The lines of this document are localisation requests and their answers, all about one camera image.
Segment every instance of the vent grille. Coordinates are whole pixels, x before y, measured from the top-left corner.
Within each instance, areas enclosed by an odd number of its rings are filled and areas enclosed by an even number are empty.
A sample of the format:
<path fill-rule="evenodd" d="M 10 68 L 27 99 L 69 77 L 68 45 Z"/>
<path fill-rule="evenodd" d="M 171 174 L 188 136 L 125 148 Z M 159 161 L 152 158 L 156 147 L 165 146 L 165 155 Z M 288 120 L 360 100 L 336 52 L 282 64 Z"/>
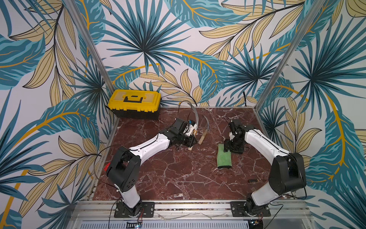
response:
<path fill-rule="evenodd" d="M 125 229 L 126 221 L 112 221 L 110 229 Z M 144 220 L 141 228 L 147 229 L 248 229 L 245 220 Z M 108 229 L 108 221 L 83 221 L 80 229 Z"/>

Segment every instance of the green sponge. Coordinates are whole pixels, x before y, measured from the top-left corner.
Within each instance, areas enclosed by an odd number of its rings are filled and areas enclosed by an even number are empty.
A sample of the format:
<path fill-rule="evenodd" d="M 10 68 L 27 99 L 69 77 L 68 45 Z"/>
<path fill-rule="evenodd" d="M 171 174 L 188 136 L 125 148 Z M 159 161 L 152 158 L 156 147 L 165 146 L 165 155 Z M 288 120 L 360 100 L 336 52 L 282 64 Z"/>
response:
<path fill-rule="evenodd" d="M 219 169 L 231 168 L 231 152 L 228 150 L 224 152 L 224 144 L 219 144 L 219 150 L 217 152 L 217 167 Z"/>

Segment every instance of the tropical leaf wallpaper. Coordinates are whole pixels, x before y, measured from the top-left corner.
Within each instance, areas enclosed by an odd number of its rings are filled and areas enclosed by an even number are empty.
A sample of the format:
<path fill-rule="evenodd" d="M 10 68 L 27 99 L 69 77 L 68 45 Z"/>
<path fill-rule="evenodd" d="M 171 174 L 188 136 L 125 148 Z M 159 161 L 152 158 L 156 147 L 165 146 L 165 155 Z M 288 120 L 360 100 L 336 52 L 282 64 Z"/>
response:
<path fill-rule="evenodd" d="M 75 0 L 115 89 L 163 106 L 254 106 L 314 2 Z M 116 120 L 111 92 L 63 1 L 0 12 L 0 229 L 64 228 Z M 303 155 L 319 228 L 366 228 L 365 16 L 364 0 L 326 0 L 259 111 Z"/>
<path fill-rule="evenodd" d="M 325 1 L 260 110 L 272 140 L 303 155 L 320 229 L 366 228 L 365 16 L 366 1 Z"/>
<path fill-rule="evenodd" d="M 95 44 L 102 3 L 76 1 Z M 65 228 L 116 120 L 110 92 L 61 0 L 0 12 L 0 228 Z"/>

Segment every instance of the toolbox handle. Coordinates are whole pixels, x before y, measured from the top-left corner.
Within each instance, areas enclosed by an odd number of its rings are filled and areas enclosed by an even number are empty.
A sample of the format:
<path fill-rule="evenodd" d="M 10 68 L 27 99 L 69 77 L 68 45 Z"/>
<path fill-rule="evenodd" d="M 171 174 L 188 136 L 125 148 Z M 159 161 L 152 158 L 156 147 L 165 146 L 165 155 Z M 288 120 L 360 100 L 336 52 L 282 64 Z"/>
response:
<path fill-rule="evenodd" d="M 142 100 L 143 100 L 143 97 L 141 97 L 140 98 L 140 101 L 138 101 L 138 100 L 129 100 L 128 99 L 128 96 L 126 96 L 125 98 L 124 98 L 124 102 L 129 102 L 129 103 L 142 103 Z"/>

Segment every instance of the metal pole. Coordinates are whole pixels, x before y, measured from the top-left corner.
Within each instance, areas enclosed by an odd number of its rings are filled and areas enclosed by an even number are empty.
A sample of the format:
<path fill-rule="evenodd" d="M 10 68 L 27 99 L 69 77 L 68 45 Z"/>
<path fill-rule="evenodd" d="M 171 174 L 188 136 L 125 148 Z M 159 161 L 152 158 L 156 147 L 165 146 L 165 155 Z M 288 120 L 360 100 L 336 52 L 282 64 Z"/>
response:
<path fill-rule="evenodd" d="M 299 27 L 298 31 L 296 32 L 296 34 L 294 35 L 294 38 L 292 39 L 290 45 L 288 46 L 287 50 L 283 54 L 283 57 L 280 60 L 280 63 L 278 64 L 278 66 L 274 70 L 274 73 L 273 73 L 271 79 L 269 79 L 264 91 L 262 92 L 261 97 L 259 98 L 257 104 L 255 105 L 254 109 L 256 111 L 259 111 L 260 108 L 262 107 L 264 101 L 266 100 L 269 93 L 271 92 L 271 90 L 272 90 L 273 86 L 275 85 L 277 79 L 280 77 L 280 74 L 282 73 L 283 68 L 286 66 L 289 58 L 291 57 L 291 55 L 293 54 L 293 52 L 295 51 L 295 49 L 299 45 L 302 38 L 305 36 L 307 30 L 309 29 L 310 25 L 314 21 L 315 17 L 317 16 L 317 14 L 319 12 L 319 9 L 323 6 L 324 2 L 325 2 L 325 0 L 314 0 L 309 12 L 305 16 L 304 21 L 300 25 L 300 27 Z"/>
<path fill-rule="evenodd" d="M 66 8 L 68 9 L 71 18 L 73 19 L 76 28 L 78 29 L 79 33 L 81 34 L 81 37 L 84 39 L 84 42 L 86 44 L 86 47 L 88 48 L 91 57 L 93 58 L 94 63 L 97 65 L 97 68 L 99 69 L 100 74 L 102 75 L 102 78 L 110 90 L 111 93 L 114 92 L 114 87 L 112 85 L 112 81 L 109 78 L 108 72 L 105 69 L 105 66 L 102 62 L 102 59 L 99 56 L 99 53 L 97 51 L 97 48 L 94 45 L 93 39 L 89 33 L 89 30 L 86 27 L 86 24 L 84 22 L 84 19 L 79 11 L 79 8 L 77 7 L 75 0 L 64 0 Z"/>

